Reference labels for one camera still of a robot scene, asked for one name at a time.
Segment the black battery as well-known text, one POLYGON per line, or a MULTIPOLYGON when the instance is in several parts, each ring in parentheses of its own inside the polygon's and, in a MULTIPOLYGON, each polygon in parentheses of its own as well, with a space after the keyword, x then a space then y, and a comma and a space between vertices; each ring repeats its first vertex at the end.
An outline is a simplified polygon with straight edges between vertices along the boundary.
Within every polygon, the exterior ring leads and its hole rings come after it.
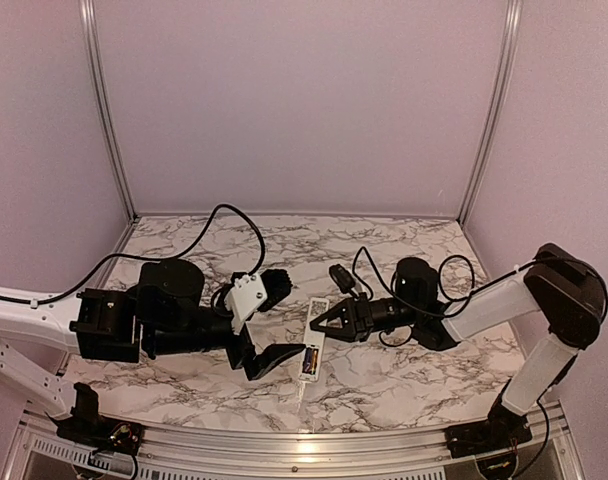
POLYGON ((313 349, 312 354, 311 354, 311 366, 310 366, 311 375, 317 374, 318 365, 319 365, 319 357, 320 357, 319 350, 313 349))

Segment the green gold battery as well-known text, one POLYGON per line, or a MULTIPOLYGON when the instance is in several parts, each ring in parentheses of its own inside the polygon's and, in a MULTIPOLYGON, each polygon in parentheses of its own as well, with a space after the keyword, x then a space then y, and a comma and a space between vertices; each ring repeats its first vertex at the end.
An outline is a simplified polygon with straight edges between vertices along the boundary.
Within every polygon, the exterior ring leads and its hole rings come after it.
POLYGON ((317 350, 312 347, 307 347, 304 353, 302 373, 305 375, 314 375, 316 369, 317 350))

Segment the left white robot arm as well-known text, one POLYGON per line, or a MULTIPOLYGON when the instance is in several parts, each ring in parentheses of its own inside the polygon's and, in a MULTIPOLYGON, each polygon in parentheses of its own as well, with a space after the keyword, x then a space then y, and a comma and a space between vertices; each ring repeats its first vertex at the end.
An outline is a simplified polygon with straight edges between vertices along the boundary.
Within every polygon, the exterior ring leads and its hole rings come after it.
POLYGON ((58 348, 86 359, 136 363, 159 356, 225 351, 232 369, 258 380, 304 350, 302 344, 255 349, 247 321, 286 298, 288 273, 241 274, 225 288, 224 310, 201 303, 205 276, 182 259, 146 262, 127 291, 85 289, 39 300, 0 290, 0 337, 58 348))

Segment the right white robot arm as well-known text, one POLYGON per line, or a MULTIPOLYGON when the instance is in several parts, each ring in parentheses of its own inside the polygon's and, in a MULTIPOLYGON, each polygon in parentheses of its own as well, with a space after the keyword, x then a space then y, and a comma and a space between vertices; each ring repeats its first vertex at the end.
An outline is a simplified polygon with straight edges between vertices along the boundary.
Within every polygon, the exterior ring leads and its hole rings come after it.
POLYGON ((508 381, 479 430, 490 448, 499 448, 518 431, 518 421, 543 394, 559 383, 579 352, 598 337, 608 313, 608 289, 588 263, 553 243, 535 257, 462 297, 448 296, 440 269, 419 257, 405 257, 395 268, 388 297, 356 293, 358 277, 339 265, 329 274, 348 299, 310 321, 309 327, 346 343, 407 326, 410 337, 431 351, 447 351, 501 323, 540 312, 547 333, 508 381))

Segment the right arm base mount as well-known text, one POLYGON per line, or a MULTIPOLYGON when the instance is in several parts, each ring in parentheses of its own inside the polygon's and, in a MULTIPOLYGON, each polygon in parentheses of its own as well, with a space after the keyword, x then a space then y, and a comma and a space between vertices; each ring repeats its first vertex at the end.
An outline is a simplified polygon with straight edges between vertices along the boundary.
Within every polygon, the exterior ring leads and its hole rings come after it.
POLYGON ((503 389, 484 420, 458 424, 445 429, 446 445, 452 458, 462 458, 514 448, 532 440, 527 417, 502 405, 503 389))

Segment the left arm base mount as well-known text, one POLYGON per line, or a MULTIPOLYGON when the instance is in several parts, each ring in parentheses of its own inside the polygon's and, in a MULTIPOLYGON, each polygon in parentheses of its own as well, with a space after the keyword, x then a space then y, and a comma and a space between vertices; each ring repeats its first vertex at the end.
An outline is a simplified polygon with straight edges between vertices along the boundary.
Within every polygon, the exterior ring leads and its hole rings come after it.
POLYGON ((117 452, 136 456, 144 427, 133 421, 121 420, 99 413, 99 396, 89 385, 73 385, 75 402, 69 416, 52 419, 60 438, 93 447, 100 452, 117 452))

